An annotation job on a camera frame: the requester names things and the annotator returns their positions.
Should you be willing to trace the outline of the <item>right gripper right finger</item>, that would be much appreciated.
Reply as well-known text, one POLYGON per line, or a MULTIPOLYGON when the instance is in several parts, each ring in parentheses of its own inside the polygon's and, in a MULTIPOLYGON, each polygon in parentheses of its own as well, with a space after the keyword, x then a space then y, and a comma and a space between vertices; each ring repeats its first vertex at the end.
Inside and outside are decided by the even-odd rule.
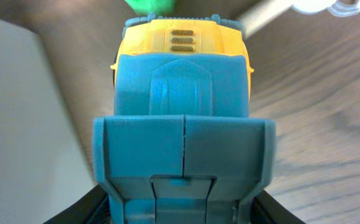
POLYGON ((253 199, 253 224, 306 224, 265 190, 253 199))

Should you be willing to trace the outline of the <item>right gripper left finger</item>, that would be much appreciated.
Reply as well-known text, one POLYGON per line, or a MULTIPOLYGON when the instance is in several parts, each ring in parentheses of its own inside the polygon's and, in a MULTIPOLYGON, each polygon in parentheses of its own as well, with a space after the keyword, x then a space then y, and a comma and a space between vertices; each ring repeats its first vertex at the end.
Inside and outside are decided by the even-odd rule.
POLYGON ((44 222, 44 224, 107 223, 110 223, 108 194, 99 185, 96 185, 73 205, 44 222))

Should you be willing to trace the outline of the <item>white wooden pellet drum toy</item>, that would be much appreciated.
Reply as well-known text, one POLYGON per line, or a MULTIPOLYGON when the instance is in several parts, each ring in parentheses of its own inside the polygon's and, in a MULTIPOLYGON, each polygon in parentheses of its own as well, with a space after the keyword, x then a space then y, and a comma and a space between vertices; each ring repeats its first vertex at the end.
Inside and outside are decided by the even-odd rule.
POLYGON ((351 17, 360 13, 360 0, 263 0, 237 16, 248 39, 287 10, 312 15, 328 11, 334 17, 351 17))

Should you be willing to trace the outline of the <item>green wire ball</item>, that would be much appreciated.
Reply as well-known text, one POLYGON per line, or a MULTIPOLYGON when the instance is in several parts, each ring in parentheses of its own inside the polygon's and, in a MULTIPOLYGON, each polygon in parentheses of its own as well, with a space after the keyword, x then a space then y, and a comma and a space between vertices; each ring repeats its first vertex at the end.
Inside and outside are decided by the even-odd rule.
POLYGON ((125 0, 137 15, 166 15, 174 11, 176 0, 125 0))

